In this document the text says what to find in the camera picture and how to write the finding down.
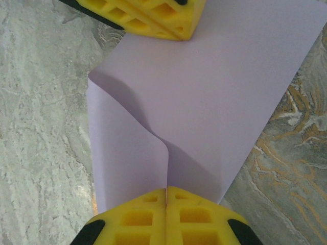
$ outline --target paper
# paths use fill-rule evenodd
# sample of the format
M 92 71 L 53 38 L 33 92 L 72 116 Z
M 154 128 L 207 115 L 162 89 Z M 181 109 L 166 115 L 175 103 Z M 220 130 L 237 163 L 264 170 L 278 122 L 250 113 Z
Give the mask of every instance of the paper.
M 209 0 L 188 42 L 127 34 L 89 74 L 99 211 L 166 184 L 219 202 L 326 21 L 313 0 Z

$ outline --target marble veining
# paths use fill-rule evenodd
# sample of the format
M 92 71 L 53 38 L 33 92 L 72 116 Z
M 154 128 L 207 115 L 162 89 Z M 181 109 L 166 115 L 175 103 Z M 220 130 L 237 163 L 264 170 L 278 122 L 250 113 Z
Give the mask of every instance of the marble veining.
M 0 244 L 69 244 L 96 212 L 87 74 L 124 35 L 57 0 L 0 0 Z M 327 244 L 327 26 L 222 204 L 264 244 Z

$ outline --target yellow plastic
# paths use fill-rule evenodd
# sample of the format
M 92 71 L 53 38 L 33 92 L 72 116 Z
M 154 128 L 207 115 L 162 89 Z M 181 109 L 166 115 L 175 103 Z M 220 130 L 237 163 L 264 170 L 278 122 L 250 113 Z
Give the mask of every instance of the yellow plastic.
M 96 14 L 122 26 L 126 32 L 150 37 L 189 40 L 206 0 L 77 0 Z
M 229 219 L 248 222 L 177 187 L 158 189 L 93 217 L 105 226 L 94 245 L 239 245 Z

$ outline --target marble surface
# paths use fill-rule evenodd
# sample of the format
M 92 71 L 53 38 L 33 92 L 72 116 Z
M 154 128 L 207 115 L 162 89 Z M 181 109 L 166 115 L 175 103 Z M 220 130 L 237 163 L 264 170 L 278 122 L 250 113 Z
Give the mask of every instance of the marble surface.
M 69 244 L 93 216 L 87 74 L 123 32 L 0 0 L 0 244 Z M 222 204 L 264 244 L 327 244 L 327 26 Z

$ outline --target gray marble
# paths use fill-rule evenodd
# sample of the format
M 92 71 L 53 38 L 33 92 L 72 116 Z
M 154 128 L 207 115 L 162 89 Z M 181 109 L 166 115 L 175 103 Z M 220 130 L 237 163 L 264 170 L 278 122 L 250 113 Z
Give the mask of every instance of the gray marble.
M 0 244 L 69 244 L 96 212 L 87 74 L 123 32 L 0 0 Z M 327 27 L 222 204 L 265 244 L 327 244 Z

